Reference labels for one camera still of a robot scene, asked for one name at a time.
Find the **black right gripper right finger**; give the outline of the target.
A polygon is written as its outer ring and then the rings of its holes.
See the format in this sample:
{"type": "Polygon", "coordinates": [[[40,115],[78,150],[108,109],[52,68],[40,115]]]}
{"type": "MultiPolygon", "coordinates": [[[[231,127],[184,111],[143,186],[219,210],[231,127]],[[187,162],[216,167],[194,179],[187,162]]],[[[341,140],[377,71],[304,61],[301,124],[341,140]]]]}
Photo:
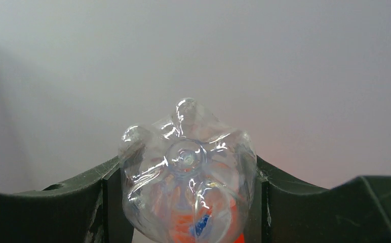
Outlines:
{"type": "Polygon", "coordinates": [[[332,189],[259,158],[245,242],[391,242],[391,176],[358,176],[332,189]]]}

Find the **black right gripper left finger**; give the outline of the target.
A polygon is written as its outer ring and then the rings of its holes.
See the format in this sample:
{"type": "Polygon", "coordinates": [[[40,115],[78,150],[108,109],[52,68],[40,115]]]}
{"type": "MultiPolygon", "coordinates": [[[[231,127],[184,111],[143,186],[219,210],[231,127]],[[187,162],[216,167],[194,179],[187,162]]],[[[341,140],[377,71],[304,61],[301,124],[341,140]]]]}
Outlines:
{"type": "Polygon", "coordinates": [[[117,157],[43,190],[0,193],[0,242],[131,242],[117,157]]]}

